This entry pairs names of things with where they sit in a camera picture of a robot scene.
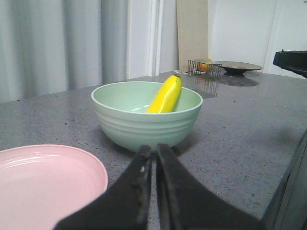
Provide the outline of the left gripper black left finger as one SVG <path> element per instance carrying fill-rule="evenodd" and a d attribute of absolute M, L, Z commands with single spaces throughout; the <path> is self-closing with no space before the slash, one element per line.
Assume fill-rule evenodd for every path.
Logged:
<path fill-rule="evenodd" d="M 124 173 L 96 200 L 60 220 L 56 230 L 145 230 L 150 207 L 151 148 L 143 145 Z"/>

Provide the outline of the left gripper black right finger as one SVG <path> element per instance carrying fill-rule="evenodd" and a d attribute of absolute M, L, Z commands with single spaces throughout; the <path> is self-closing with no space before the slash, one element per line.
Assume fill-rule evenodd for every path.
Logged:
<path fill-rule="evenodd" d="M 167 144 L 158 144 L 156 185 L 163 230 L 262 230 L 254 216 L 203 186 Z"/>

